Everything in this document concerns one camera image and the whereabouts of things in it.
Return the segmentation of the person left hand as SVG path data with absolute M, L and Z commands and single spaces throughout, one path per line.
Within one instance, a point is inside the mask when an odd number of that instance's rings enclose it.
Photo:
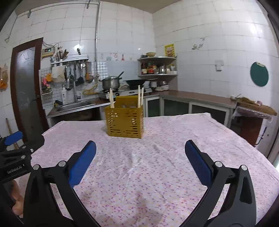
M 8 182 L 7 191 L 10 197 L 14 200 L 15 204 L 12 207 L 13 212 L 21 216 L 23 214 L 24 209 L 24 198 L 20 194 L 19 185 L 15 180 Z

